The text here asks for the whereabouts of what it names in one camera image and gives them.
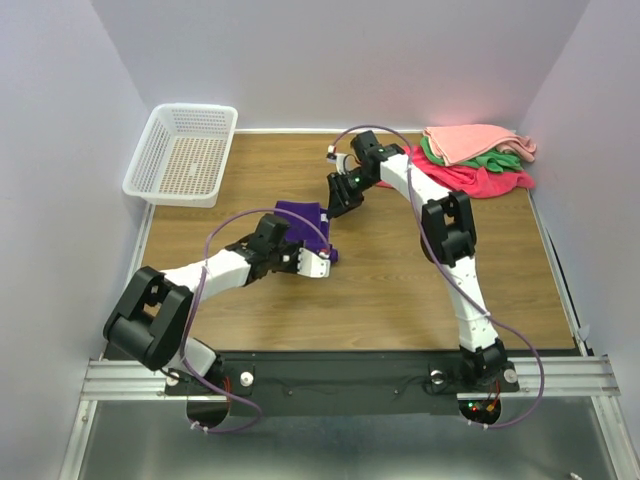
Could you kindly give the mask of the purple towel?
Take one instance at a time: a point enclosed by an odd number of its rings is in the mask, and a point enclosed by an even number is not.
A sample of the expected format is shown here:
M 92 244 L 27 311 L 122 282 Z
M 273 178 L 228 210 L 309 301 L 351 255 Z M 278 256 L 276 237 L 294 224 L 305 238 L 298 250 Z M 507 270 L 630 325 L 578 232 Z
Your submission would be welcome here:
M 329 239 L 330 222 L 327 210 L 318 202 L 303 203 L 280 200 L 275 207 L 277 216 L 287 220 L 290 227 L 285 239 L 291 243 L 302 243 L 307 250 L 320 254 L 328 253 L 332 265 L 339 260 L 338 250 L 329 244 L 329 247 L 321 240 L 316 230 Z

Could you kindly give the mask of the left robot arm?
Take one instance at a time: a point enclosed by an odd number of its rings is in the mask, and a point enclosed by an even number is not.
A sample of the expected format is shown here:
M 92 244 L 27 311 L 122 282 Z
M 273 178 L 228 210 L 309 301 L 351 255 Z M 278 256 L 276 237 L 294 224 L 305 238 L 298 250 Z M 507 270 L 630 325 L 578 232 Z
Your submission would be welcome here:
M 298 229 L 283 214 L 269 212 L 253 232 L 214 255 L 205 252 L 199 262 L 171 271 L 139 268 L 106 320 L 104 338 L 150 371 L 179 370 L 199 393 L 227 396 L 216 353 L 190 337 L 199 305 L 270 272 L 293 273 L 304 242 L 288 234 Z

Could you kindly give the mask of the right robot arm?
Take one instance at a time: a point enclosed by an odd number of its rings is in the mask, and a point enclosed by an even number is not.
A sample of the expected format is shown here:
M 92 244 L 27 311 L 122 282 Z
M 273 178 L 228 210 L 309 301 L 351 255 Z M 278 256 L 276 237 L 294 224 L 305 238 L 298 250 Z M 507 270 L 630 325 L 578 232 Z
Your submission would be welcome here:
M 477 234 L 471 199 L 462 191 L 439 185 L 413 161 L 413 148 L 383 145 L 367 130 L 350 142 L 356 164 L 332 143 L 327 160 L 336 171 L 327 176 L 328 216 L 337 218 L 364 201 L 364 192 L 384 183 L 410 202 L 426 258 L 442 274 L 458 321 L 460 378 L 482 390 L 507 367 L 507 354 L 490 319 L 476 271 Z

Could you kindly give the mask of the salmon pink towel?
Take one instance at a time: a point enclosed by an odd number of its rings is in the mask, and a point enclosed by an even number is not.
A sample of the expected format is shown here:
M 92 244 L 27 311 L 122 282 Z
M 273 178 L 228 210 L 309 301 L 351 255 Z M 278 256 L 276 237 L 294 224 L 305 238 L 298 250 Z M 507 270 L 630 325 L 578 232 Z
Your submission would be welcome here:
M 423 136 L 446 166 L 458 165 L 496 149 L 532 163 L 537 146 L 530 137 L 490 124 L 426 127 Z

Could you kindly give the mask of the white plastic basket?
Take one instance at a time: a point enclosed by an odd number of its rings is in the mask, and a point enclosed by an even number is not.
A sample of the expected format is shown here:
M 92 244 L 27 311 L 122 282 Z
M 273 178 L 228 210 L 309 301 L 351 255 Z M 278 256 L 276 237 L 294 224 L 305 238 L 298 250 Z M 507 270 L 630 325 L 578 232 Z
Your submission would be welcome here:
M 125 174 L 123 192 L 156 206 L 214 207 L 237 120 L 231 106 L 156 106 Z

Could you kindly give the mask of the hot pink towel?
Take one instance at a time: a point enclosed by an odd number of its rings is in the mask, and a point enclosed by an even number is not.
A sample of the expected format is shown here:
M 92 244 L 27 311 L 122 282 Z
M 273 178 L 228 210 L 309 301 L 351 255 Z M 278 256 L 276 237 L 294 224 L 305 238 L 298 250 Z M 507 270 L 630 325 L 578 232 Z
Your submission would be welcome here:
M 491 173 L 485 168 L 464 166 L 442 167 L 431 163 L 420 146 L 412 150 L 414 165 L 438 185 L 453 191 L 463 191 L 471 198 L 488 199 L 506 195 L 516 188 L 533 189 L 535 180 L 525 171 Z

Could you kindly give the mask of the green towel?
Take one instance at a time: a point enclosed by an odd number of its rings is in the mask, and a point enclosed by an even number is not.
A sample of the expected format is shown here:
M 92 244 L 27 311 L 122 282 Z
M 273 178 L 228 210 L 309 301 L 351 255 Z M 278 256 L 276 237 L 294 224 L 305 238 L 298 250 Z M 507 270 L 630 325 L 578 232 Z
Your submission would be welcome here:
M 431 148 L 427 137 L 423 137 L 420 140 L 420 147 L 431 163 L 442 167 L 448 167 L 444 158 L 435 154 L 435 151 Z M 485 168 L 491 173 L 499 174 L 517 173 L 524 170 L 521 160 L 516 154 L 500 153 L 496 149 L 491 149 L 470 160 L 457 163 L 457 166 L 464 166 L 473 169 Z

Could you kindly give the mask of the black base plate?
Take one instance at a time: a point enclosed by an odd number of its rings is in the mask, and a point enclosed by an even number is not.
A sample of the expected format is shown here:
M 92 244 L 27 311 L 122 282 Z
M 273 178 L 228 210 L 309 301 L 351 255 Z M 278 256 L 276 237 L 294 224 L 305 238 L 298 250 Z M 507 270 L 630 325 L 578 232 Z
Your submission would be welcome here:
M 519 389 L 507 363 L 495 382 L 473 386 L 460 377 L 454 350 L 373 352 L 225 352 L 206 378 L 233 394 L 217 395 L 186 373 L 166 378 L 169 394 L 221 396 L 220 401 L 177 400 L 187 415 L 216 425 L 226 417 L 353 416 L 427 413 L 457 415 L 464 397 Z

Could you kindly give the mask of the aluminium frame rail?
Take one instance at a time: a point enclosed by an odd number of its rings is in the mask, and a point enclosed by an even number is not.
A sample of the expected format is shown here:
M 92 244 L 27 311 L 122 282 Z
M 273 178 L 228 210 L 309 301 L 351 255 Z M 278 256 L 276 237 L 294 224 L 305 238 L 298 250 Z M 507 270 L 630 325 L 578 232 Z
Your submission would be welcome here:
M 538 364 L 533 358 L 513 360 L 519 390 L 503 398 L 533 398 L 539 391 Z M 618 386 L 608 357 L 544 357 L 546 397 L 618 396 Z M 212 393 L 169 394 L 164 375 L 147 370 L 135 361 L 91 361 L 86 369 L 80 399 L 83 401 L 196 400 L 220 401 Z

